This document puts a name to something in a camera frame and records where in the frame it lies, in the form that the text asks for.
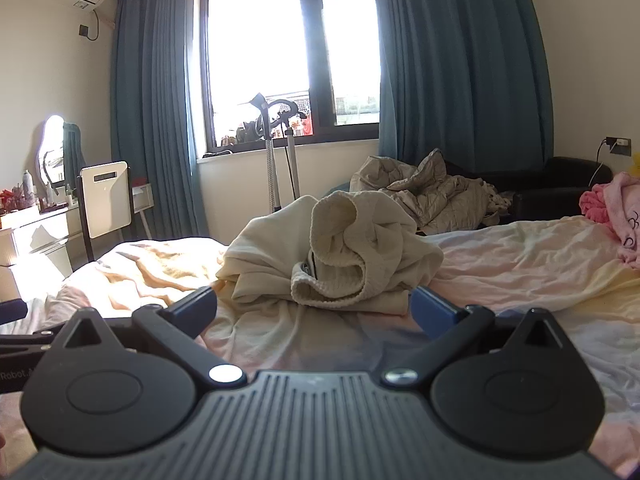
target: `window sill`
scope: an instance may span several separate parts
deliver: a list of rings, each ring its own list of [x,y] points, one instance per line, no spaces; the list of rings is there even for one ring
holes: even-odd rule
[[[345,140],[371,140],[378,138],[378,125],[371,124],[374,128],[366,131],[354,131],[345,133],[330,134],[313,134],[309,136],[294,137],[296,146],[305,146],[306,144],[322,144],[324,142],[344,142]],[[287,139],[273,139],[274,148],[282,148],[287,145]],[[263,140],[254,140],[252,142],[241,142],[240,144],[230,144],[228,146],[218,146],[212,152],[205,153],[200,160],[215,158],[220,155],[229,155],[233,153],[255,152],[264,150],[265,143]]]

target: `yellow object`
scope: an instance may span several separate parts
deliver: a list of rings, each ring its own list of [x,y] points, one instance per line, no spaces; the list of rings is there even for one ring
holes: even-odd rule
[[[640,178],[640,152],[634,153],[634,164],[629,168],[629,175]]]

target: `wall outlet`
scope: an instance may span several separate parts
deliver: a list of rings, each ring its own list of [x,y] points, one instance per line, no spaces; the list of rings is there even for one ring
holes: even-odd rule
[[[611,153],[631,156],[631,139],[626,139],[625,137],[607,137],[606,143]]]

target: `white dresser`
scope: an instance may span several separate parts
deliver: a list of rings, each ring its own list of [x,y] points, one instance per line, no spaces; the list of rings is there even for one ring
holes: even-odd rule
[[[134,211],[154,204],[151,186],[133,188]],[[78,204],[40,215],[20,226],[0,229],[0,301],[44,297],[71,275],[69,240],[82,237]]]

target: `pink towel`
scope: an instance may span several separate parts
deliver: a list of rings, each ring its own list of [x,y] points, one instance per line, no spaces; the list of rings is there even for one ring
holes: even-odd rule
[[[591,191],[585,191],[580,197],[580,211],[589,220],[598,224],[604,224],[613,231],[613,225],[609,221],[609,213],[604,203],[604,189],[609,184],[596,184]]]
[[[619,173],[604,188],[603,196],[613,231],[622,243],[618,256],[640,269],[640,179]]]

